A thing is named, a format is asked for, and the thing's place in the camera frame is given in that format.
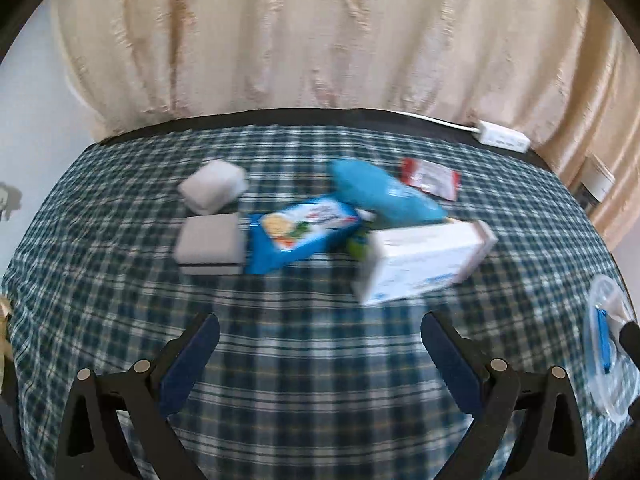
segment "blue gripper pad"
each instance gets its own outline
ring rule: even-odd
[[[463,356],[465,349],[462,345],[468,345],[470,341],[462,339],[451,325],[448,329],[449,333],[443,328],[436,315],[428,312],[422,318],[420,327],[422,344],[442,375],[460,411],[478,418],[483,411],[483,377],[478,375],[478,372],[482,373],[482,371],[478,369],[477,364],[474,367]],[[484,370],[483,375],[488,379],[488,372],[485,368],[482,370]]]
[[[158,411],[163,418],[182,409],[219,340],[218,318],[209,314],[174,359],[158,385]]]
[[[609,323],[607,322],[607,311],[601,308],[596,309],[598,317],[598,341],[594,344],[600,345],[600,358],[604,373],[611,371],[611,348],[609,346]]]

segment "power strip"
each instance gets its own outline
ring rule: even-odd
[[[478,133],[473,133],[473,136],[481,144],[512,152],[527,153],[531,145],[524,134],[486,121],[478,121]]]

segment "red and white packet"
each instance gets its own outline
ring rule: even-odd
[[[446,166],[420,158],[405,157],[400,174],[400,180],[408,186],[446,200],[454,201],[458,198],[460,174]]]

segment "blue object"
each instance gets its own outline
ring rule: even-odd
[[[479,418],[484,411],[480,377],[434,316],[422,318],[420,335],[460,411]]]
[[[182,409],[219,340],[218,318],[209,314],[160,381],[158,411],[162,417]]]
[[[609,346],[609,323],[607,323],[607,311],[596,308],[598,317],[598,344],[600,345],[600,358],[604,373],[611,371],[611,347]]]
[[[248,274],[265,274],[304,260],[312,254],[336,248],[362,224],[353,207],[338,202],[333,196],[313,198],[275,215],[283,216],[294,225],[294,230],[284,235],[284,238],[292,238],[289,240],[291,245],[287,248],[281,245],[284,240],[267,234],[260,222],[266,215],[251,216],[249,233],[252,254],[246,270]],[[301,227],[304,228],[303,234],[296,234]]]
[[[375,212],[388,227],[441,222],[447,212],[421,191],[406,186],[364,160],[332,160],[331,174],[341,202]]]

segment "silver screw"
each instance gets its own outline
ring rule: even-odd
[[[491,368],[496,372],[503,372],[507,369],[507,363],[502,359],[491,359]]]
[[[85,381],[89,377],[91,377],[91,370],[89,370],[89,368],[83,368],[82,370],[80,370],[78,372],[78,380],[79,381]]]
[[[559,366],[554,366],[553,368],[551,368],[551,373],[557,379],[564,379],[566,377],[566,372],[564,371],[564,368],[561,368]]]
[[[143,374],[151,367],[151,363],[146,359],[140,359],[136,364],[133,365],[133,369],[137,371],[139,374]]]

